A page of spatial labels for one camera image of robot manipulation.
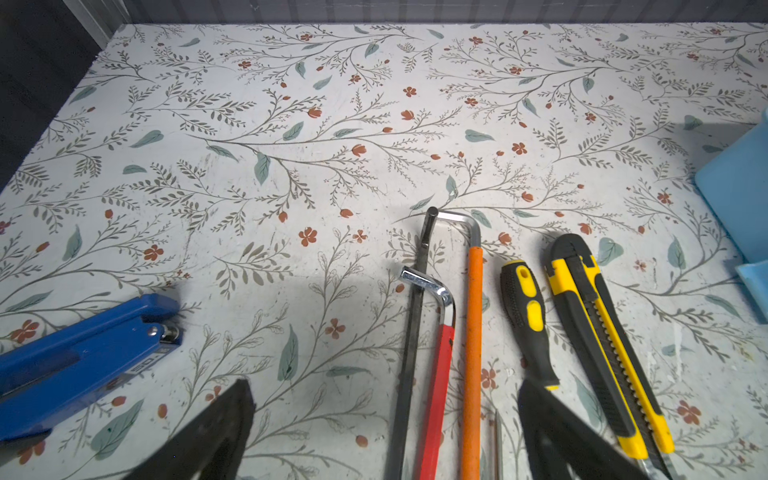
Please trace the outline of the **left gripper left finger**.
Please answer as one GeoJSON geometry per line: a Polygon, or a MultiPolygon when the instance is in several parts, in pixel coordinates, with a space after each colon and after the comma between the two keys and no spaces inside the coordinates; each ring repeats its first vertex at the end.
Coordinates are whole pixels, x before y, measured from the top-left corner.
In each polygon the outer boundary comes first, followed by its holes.
{"type": "Polygon", "coordinates": [[[234,479],[254,413],[250,384],[239,379],[127,477],[234,479]]]}

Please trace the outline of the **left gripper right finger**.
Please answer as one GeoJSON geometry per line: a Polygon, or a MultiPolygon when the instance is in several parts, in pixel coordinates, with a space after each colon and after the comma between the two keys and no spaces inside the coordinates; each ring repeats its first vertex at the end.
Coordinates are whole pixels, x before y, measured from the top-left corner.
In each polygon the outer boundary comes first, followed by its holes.
{"type": "Polygon", "coordinates": [[[646,477],[538,382],[524,380],[517,403],[533,479],[646,477]]]}

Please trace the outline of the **yellow black screwdriver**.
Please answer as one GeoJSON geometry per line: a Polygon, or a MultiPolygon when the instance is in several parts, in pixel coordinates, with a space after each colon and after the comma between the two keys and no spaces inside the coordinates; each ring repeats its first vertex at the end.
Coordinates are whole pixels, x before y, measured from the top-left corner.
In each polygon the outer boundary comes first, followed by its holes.
{"type": "Polygon", "coordinates": [[[560,381],[550,359],[544,299],[539,284],[522,260],[508,262],[500,272],[501,297],[514,338],[527,361],[527,372],[547,390],[560,381]]]}

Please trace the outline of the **light blue plastic tool box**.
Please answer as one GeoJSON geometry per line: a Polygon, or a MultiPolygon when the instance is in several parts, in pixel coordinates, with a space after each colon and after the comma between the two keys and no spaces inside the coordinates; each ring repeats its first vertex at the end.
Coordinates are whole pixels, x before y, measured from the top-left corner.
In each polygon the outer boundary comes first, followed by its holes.
{"type": "Polygon", "coordinates": [[[767,113],[695,175],[696,185],[743,255],[739,278],[767,314],[767,113]]]}

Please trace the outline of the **red handled hex key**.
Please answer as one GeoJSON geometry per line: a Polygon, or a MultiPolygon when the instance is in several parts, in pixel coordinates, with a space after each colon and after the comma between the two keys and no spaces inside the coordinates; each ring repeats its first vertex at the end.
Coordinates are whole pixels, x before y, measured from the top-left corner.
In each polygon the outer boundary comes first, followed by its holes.
{"type": "Polygon", "coordinates": [[[442,442],[442,426],[445,412],[450,367],[455,336],[456,308],[450,290],[440,281],[404,266],[400,277],[414,286],[422,287],[432,294],[440,306],[441,325],[439,342],[434,365],[432,388],[426,412],[421,463],[418,478],[433,480],[436,478],[439,450],[442,442]]]}

